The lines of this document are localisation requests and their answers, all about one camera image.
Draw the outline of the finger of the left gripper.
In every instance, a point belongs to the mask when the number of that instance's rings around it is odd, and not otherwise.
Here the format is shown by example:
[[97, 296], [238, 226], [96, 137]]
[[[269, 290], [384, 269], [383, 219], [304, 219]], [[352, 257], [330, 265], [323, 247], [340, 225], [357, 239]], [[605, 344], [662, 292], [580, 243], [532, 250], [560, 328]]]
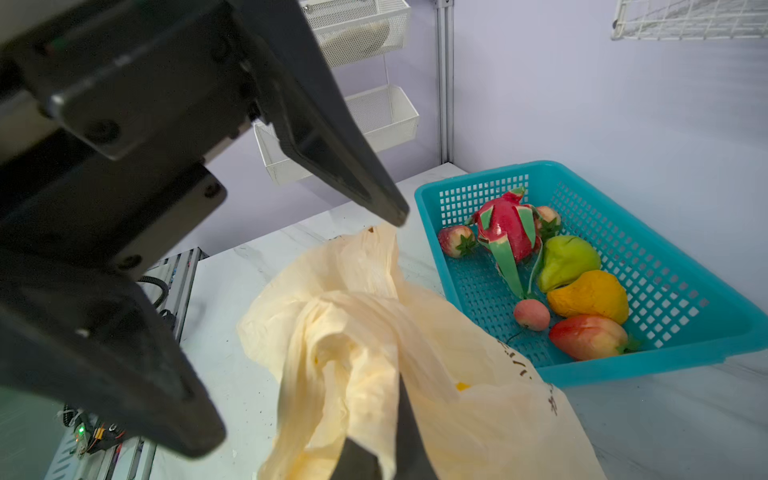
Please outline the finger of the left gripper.
[[166, 321], [135, 282], [104, 270], [2, 250], [1, 383], [190, 458], [226, 438]]
[[232, 18], [255, 80], [261, 118], [281, 150], [394, 226], [409, 206], [361, 130], [295, 1], [234, 1]]

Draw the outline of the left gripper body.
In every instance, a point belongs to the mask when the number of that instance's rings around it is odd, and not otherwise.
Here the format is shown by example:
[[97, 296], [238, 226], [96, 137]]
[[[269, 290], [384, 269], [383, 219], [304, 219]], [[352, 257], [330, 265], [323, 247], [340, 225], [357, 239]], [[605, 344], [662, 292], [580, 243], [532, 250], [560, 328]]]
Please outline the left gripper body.
[[268, 1], [1, 5], [1, 278], [136, 278], [223, 201]]

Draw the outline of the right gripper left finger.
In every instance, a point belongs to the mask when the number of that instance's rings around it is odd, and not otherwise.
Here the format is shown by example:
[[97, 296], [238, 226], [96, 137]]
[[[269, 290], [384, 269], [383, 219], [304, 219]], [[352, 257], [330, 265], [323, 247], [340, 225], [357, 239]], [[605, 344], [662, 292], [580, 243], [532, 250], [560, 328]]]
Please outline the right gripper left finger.
[[351, 438], [346, 438], [331, 480], [381, 480], [378, 458]]

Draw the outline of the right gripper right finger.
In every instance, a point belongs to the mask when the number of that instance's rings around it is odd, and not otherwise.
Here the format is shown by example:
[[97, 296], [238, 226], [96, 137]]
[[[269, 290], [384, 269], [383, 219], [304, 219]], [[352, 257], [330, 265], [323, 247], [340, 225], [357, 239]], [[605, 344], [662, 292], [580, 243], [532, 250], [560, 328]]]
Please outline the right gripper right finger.
[[403, 378], [399, 379], [395, 480], [437, 480]]

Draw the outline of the beige plastic bag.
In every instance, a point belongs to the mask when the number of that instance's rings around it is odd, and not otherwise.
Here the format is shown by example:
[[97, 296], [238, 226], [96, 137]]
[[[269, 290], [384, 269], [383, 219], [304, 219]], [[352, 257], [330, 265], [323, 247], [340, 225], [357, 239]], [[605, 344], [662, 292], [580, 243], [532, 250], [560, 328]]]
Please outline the beige plastic bag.
[[245, 354], [279, 384], [277, 432], [262, 479], [327, 479], [346, 440], [387, 479], [407, 395], [441, 479], [600, 479], [565, 394], [398, 265], [381, 224], [300, 256], [237, 326]]

